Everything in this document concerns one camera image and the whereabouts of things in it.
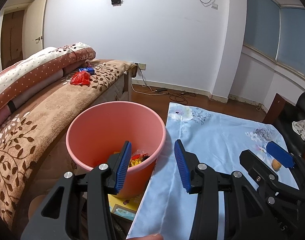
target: mattress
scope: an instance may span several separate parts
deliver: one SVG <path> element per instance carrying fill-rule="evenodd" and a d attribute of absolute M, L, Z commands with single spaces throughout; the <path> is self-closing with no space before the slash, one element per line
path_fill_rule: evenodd
<path fill-rule="evenodd" d="M 118 101 L 123 94 L 124 74 L 102 93 L 92 104 L 95 106 L 104 102 Z M 22 195 L 21 208 L 17 210 L 20 220 L 17 221 L 13 232 L 19 236 L 28 223 L 28 209 L 30 202 L 39 195 L 44 195 L 54 186 L 57 180 L 67 171 L 83 174 L 83 170 L 78 169 L 77 165 L 71 159 L 66 147 L 66 133 L 62 135 L 58 143 L 53 147 L 48 156 L 43 161 L 34 180 L 30 184 L 26 193 Z"/>

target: blue gripper pad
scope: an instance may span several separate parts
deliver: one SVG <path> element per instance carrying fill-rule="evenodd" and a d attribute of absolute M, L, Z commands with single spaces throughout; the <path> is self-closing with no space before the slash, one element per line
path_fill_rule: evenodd
<path fill-rule="evenodd" d="M 183 152 L 184 151 L 183 146 L 180 147 L 179 141 L 180 140 L 177 140 L 174 143 L 174 155 L 176 158 L 182 186 L 186 189 L 188 193 L 190 193 L 191 192 L 190 170 L 186 163 L 186 159 L 184 156 L 185 153 Z"/>
<path fill-rule="evenodd" d="M 285 168 L 294 167 L 293 157 L 275 142 L 267 143 L 266 150 L 267 153 L 279 161 Z"/>
<path fill-rule="evenodd" d="M 131 142 L 127 143 L 127 146 L 126 146 L 124 152 L 121 151 L 120 154 L 123 154 L 123 156 L 120 161 L 118 170 L 116 172 L 116 185 L 115 185 L 116 192 L 119 192 L 122 189 L 122 187 L 124 186 L 127 170 L 129 167 L 129 162 L 131 159 Z"/>

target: baseboard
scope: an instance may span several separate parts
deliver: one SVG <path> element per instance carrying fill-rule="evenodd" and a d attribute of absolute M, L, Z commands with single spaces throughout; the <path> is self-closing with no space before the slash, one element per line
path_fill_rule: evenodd
<path fill-rule="evenodd" d="M 228 98 L 229 98 L 229 99 L 232 99 L 232 100 L 239 101 L 239 102 L 243 102 L 243 103 L 246 103 L 246 104 L 249 104 L 249 105 L 260 106 L 261 109 L 262 109 L 265 113 L 268 112 L 267 107 L 265 107 L 262 103 L 258 103 L 258 102 L 256 102 L 256 101 L 252 101 L 252 100 L 249 100 L 249 99 L 247 99 L 247 98 L 235 96 L 235 95 L 232 95 L 232 94 L 229 94 L 229 95 L 228 95 Z"/>
<path fill-rule="evenodd" d="M 229 94 L 228 98 L 232 99 L 232 100 L 239 101 L 239 102 L 243 102 L 243 103 L 246 103 L 246 104 L 249 104 L 249 105 L 253 105 L 253 106 L 261 106 L 262 105 L 261 103 L 258 103 L 256 101 L 252 101 L 252 100 L 249 100 L 247 98 L 235 96 L 235 95 L 232 95 L 232 94 Z"/>
<path fill-rule="evenodd" d="M 210 100 L 216 100 L 219 101 L 221 103 L 227 103 L 228 102 L 228 98 L 224 98 L 224 97 L 220 97 L 220 96 L 216 96 L 216 95 L 210 95 L 208 96 Z"/>
<path fill-rule="evenodd" d="M 137 84 L 137 85 L 144 85 L 143 81 L 138 80 L 138 79 L 132 79 L 132 83 Z M 171 84 L 166 84 L 166 83 L 159 83 L 159 82 L 154 82 L 154 81 L 146 81 L 146 84 L 148 86 L 152 86 L 152 87 L 186 91 L 186 92 L 195 93 L 195 94 L 199 94 L 199 95 L 204 95 L 204 96 L 208 96 L 208 97 L 211 96 L 211 93 L 209 91 L 195 89 L 195 88 L 182 87 L 182 86 L 171 85 Z"/>
<path fill-rule="evenodd" d="M 268 110 L 269 110 L 269 109 L 268 109 L 267 107 L 265 107 L 264 105 L 261 106 L 261 109 L 262 109 L 265 113 L 268 113 Z"/>

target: yellow box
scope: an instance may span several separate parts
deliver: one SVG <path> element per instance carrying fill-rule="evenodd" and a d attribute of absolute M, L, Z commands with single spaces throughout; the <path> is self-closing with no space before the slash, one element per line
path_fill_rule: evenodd
<path fill-rule="evenodd" d="M 110 212 L 127 220 L 134 221 L 142 196 L 143 193 L 131 199 L 122 199 L 108 195 Z"/>

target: light blue bedsheet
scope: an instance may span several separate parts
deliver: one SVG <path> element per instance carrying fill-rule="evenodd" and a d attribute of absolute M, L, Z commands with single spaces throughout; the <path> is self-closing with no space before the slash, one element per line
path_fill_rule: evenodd
<path fill-rule="evenodd" d="M 195 214 L 197 195 L 182 187 L 174 157 L 174 142 L 181 139 L 185 150 L 215 171 L 231 174 L 238 170 L 257 188 L 239 163 L 239 155 L 250 149 L 270 168 L 272 158 L 266 145 L 274 141 L 286 149 L 280 133 L 271 125 L 170 103 L 166 145 L 136 214 L 128 238 L 161 233 L 165 240 L 188 240 Z M 298 188 L 290 171 L 283 166 L 279 181 Z M 219 193 L 218 237 L 224 238 L 224 198 Z"/>

